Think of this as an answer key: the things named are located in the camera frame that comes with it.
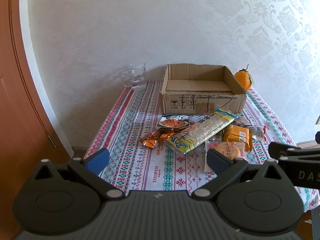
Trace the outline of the round cracker clear packet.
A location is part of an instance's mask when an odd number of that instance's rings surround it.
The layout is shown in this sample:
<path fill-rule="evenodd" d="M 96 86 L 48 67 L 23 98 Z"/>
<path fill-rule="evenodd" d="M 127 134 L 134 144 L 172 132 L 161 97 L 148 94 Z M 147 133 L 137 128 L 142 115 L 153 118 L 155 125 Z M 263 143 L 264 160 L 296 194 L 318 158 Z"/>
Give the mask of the round cracker clear packet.
<path fill-rule="evenodd" d="M 206 141 L 206 152 L 210 149 L 217 150 L 229 159 L 241 158 L 247 160 L 245 144 L 243 142 L 224 142 L 217 140 Z"/>

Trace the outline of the clear packet with red tab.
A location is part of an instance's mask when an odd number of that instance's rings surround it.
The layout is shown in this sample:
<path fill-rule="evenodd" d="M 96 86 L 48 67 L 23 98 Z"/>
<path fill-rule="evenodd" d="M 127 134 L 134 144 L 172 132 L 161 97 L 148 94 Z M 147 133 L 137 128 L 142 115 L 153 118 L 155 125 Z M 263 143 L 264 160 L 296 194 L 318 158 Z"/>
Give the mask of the clear packet with red tab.
<path fill-rule="evenodd" d="M 266 142 L 266 126 L 248 126 L 248 129 L 253 140 Z"/>

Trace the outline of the orange snack pack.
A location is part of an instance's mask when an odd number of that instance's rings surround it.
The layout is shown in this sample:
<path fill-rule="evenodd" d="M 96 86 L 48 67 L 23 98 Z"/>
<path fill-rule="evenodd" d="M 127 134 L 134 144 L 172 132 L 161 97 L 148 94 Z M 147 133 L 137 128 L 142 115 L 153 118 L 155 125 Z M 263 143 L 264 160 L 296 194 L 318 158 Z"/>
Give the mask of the orange snack pack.
<path fill-rule="evenodd" d="M 243 142 L 247 152 L 253 148 L 252 132 L 245 127 L 228 125 L 224 129 L 223 140 L 226 142 Z"/>

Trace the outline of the yellow fish strip snack bag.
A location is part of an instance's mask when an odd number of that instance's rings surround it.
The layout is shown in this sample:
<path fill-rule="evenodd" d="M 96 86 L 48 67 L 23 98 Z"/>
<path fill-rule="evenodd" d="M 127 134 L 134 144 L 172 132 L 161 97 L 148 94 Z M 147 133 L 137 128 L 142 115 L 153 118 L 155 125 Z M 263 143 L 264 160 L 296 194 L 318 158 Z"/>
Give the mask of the yellow fish strip snack bag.
<path fill-rule="evenodd" d="M 238 117 L 237 114 L 230 111 L 217 109 L 202 120 L 167 139 L 165 143 L 176 153 L 187 154 L 222 131 Z"/>

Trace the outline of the shiny orange foil snack bag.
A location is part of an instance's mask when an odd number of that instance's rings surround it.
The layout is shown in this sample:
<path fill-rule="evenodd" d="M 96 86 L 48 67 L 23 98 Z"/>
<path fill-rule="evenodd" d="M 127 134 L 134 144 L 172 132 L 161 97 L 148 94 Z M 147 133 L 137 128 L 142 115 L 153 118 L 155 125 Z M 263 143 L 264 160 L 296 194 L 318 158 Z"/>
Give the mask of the shiny orange foil snack bag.
<path fill-rule="evenodd" d="M 148 148 L 154 149 L 161 145 L 165 140 L 173 137 L 185 128 L 159 128 L 140 138 L 140 143 Z"/>

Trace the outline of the photo-print snack packet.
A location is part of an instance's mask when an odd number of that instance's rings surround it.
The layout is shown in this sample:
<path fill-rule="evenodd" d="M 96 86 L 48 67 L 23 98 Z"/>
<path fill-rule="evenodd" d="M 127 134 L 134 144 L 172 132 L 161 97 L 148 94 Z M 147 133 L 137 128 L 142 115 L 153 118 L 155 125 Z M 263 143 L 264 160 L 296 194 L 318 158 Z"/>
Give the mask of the photo-print snack packet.
<path fill-rule="evenodd" d="M 157 126 L 158 128 L 186 128 L 190 125 L 188 115 L 163 115 Z"/>

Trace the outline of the patterned woven tablecloth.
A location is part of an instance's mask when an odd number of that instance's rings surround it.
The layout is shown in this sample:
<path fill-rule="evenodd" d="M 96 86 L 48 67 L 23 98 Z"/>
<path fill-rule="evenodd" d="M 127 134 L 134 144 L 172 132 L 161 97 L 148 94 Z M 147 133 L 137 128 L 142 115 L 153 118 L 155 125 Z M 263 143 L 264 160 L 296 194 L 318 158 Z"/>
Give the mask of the patterned woven tablecloth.
<path fill-rule="evenodd" d="M 110 161 L 100 176 L 123 192 L 192 192 L 215 177 L 205 167 L 206 143 L 200 140 L 203 116 L 191 117 L 196 125 L 192 137 L 184 132 L 181 139 L 172 138 L 156 148 L 141 144 L 140 139 L 156 130 L 162 116 L 161 86 L 150 81 L 141 91 L 124 89 L 87 150 L 89 157 L 108 149 Z"/>

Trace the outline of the brown wooden door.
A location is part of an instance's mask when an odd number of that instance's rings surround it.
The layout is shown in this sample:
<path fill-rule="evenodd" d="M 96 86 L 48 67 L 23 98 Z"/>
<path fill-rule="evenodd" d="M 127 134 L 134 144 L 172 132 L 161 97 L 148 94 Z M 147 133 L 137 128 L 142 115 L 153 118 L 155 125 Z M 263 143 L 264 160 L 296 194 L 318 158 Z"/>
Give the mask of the brown wooden door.
<path fill-rule="evenodd" d="M 1 239 L 19 234 L 12 205 L 42 159 L 59 164 L 70 156 L 44 111 L 31 77 L 19 0 L 1 0 Z"/>

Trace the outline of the orange with green leaf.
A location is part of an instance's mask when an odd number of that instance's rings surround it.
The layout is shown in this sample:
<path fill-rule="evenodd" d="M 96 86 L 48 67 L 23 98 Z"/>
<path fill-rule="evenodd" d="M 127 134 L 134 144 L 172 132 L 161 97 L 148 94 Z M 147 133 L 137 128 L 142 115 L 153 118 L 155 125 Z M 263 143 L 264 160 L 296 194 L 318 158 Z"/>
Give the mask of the orange with green leaf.
<path fill-rule="evenodd" d="M 248 71 L 249 64 L 246 68 L 242 68 L 234 74 L 234 78 L 242 86 L 244 90 L 249 90 L 253 85 L 253 77 Z"/>

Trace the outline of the open cardboard box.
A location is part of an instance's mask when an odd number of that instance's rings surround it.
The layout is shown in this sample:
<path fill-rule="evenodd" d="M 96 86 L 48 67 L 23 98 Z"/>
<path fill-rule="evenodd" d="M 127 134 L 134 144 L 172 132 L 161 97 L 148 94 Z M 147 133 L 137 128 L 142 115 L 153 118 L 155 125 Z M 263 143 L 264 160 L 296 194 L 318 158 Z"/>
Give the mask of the open cardboard box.
<path fill-rule="evenodd" d="M 247 99 L 226 66 L 191 63 L 166 66 L 160 95 L 164 114 L 210 114 L 218 108 L 240 113 Z"/>

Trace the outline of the clear glass mug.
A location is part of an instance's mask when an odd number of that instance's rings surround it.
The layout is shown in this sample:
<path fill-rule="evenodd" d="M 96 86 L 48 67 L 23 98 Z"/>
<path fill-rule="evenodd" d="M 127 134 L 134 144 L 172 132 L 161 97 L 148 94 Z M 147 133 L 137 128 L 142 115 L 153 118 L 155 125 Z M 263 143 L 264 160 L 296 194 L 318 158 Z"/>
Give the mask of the clear glass mug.
<path fill-rule="evenodd" d="M 146 89 L 145 75 L 145 63 L 132 63 L 119 73 L 119 78 L 124 87 L 139 91 Z"/>

